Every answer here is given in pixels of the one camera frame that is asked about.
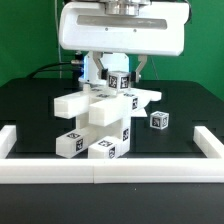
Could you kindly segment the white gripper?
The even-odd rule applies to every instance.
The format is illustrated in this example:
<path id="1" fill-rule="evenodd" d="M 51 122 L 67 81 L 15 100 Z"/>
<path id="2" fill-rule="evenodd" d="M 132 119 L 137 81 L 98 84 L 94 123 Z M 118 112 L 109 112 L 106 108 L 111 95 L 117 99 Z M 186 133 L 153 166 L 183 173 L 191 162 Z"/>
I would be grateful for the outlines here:
<path id="1" fill-rule="evenodd" d="M 70 2 L 62 10 L 59 42 L 67 50 L 94 51 L 98 77 L 106 80 L 102 52 L 139 54 L 131 81 L 140 80 L 146 55 L 178 56 L 184 49 L 184 25 L 189 5 L 181 2 L 152 2 L 137 16 L 108 15 L 100 2 Z"/>

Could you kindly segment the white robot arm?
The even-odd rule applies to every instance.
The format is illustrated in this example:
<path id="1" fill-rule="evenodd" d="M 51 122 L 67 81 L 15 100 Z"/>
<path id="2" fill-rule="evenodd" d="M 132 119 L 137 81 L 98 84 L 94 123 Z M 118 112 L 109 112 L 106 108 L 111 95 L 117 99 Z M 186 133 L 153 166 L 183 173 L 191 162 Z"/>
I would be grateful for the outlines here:
<path id="1" fill-rule="evenodd" d="M 178 56 L 184 49 L 188 2 L 155 0 L 72 0 L 61 12 L 59 43 L 66 50 L 88 51 L 104 79 L 105 53 Z"/>

